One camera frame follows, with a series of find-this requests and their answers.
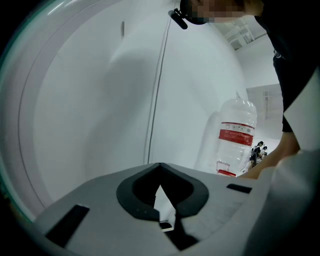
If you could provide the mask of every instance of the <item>wall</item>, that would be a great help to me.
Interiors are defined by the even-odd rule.
[[[124,34],[129,35],[157,10],[173,5],[173,0],[125,0],[128,2],[130,12],[127,13],[124,24]]]
[[[194,168],[209,117],[224,101],[244,99],[244,77],[234,50],[210,25],[175,22],[169,29],[159,85],[151,162]]]
[[[246,88],[278,84],[273,65],[274,47],[267,35],[235,52],[245,78]]]
[[[248,99],[257,110],[253,146],[263,141],[271,153],[282,137],[283,97],[279,84],[248,88]]]
[[[34,144],[53,201],[92,178],[145,163],[157,64],[169,20],[153,13],[122,41],[128,2],[84,23],[54,58],[37,98]]]
[[[30,210],[23,210],[30,220],[52,202],[37,167],[33,136],[42,81],[58,50],[72,33],[116,2],[118,0],[66,0],[58,1],[59,5],[52,2],[29,17],[31,22],[27,22],[7,55],[5,63],[9,65],[1,75],[5,89],[1,90],[5,96],[5,114],[1,121],[6,138],[6,166],[1,175],[6,178],[5,185],[13,202],[20,209],[26,206]]]

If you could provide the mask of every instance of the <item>white surface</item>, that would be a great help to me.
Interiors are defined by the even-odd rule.
[[[210,25],[172,22],[156,106],[150,162],[194,168],[210,115],[223,102],[247,99],[234,50]]]
[[[256,106],[257,126],[252,146],[263,141],[270,154],[282,136],[283,99],[279,84],[248,88],[248,99]]]
[[[5,170],[11,184],[6,184],[12,198],[21,209],[32,212],[27,216],[32,220],[52,202],[42,177],[38,172],[34,156],[33,118],[39,88],[45,73],[59,48],[70,35],[90,17],[117,0],[77,0],[64,1],[65,5],[56,8],[57,3],[47,8],[27,24],[21,32],[1,69],[1,97],[3,97],[3,148]]]
[[[135,29],[152,13],[157,12],[163,7],[167,7],[167,13],[170,10],[168,5],[173,5],[173,0],[125,0],[128,2],[130,12],[127,13],[124,34],[125,36],[134,33]]]
[[[176,209],[173,207],[163,188],[159,186],[155,193],[154,209],[159,211],[160,222],[169,222],[172,227],[175,226],[176,222]]]
[[[274,68],[274,47],[267,35],[235,52],[245,78],[246,88],[278,84]]]
[[[153,86],[169,17],[163,11],[150,16],[121,42],[125,17],[119,14],[124,3],[94,16],[70,37],[39,92],[36,160],[54,201],[87,180],[144,164]]]
[[[215,151],[221,126],[220,112],[213,112],[208,121],[206,122],[205,129],[202,136],[202,141],[194,169],[205,173],[216,174],[216,166],[213,164],[215,161]]]
[[[320,68],[284,112],[302,150],[320,149]]]

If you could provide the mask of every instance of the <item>black slot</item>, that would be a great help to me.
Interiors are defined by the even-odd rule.
[[[89,208],[75,205],[47,234],[51,242],[64,248],[71,236],[74,234],[84,217],[89,212]]]
[[[159,224],[160,224],[160,227],[161,227],[162,230],[172,228],[171,224],[169,222],[166,222],[166,221],[162,221]]]
[[[154,209],[159,186],[176,210],[174,230],[165,234],[179,250],[196,244],[198,240],[185,232],[181,219],[197,215],[208,201],[209,190],[201,181],[165,163],[155,163],[123,180],[116,196],[133,217],[159,222],[159,212]],[[160,226],[162,229],[167,227],[164,223]]]
[[[239,191],[242,193],[246,193],[249,194],[250,191],[252,190],[251,187],[247,187],[247,186],[241,186],[241,185],[236,185],[236,184],[229,184],[228,186],[226,186],[228,189],[231,190],[235,190],[235,191]]]

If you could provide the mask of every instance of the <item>person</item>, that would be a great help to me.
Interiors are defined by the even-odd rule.
[[[249,161],[246,163],[245,167],[242,170],[242,173],[243,174],[247,173],[253,166],[254,166],[254,161],[252,160],[252,156],[250,156]]]
[[[258,144],[254,147],[253,153],[250,156],[249,161],[251,162],[248,170],[255,167],[257,165],[257,158],[261,158],[261,147],[264,145],[263,141],[258,142]]]
[[[261,159],[264,159],[264,158],[265,158],[265,153],[266,153],[267,149],[268,149],[267,146],[264,146],[264,147],[261,149],[261,152],[260,152],[260,158],[261,158]]]
[[[245,15],[255,16],[274,47],[275,68],[283,98],[283,111],[300,94],[319,65],[319,48],[313,38],[318,31],[318,1],[291,0],[183,0],[189,16],[204,21],[227,22]],[[241,175],[257,179],[264,168],[273,167],[300,147],[285,117],[279,145],[264,160]]]

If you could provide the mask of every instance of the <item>red label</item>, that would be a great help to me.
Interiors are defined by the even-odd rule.
[[[224,175],[228,175],[228,176],[232,176],[232,177],[236,177],[236,175],[230,171],[227,170],[218,170],[218,173],[220,174],[224,174]]]
[[[254,137],[240,131],[221,129],[219,139],[251,147]]]

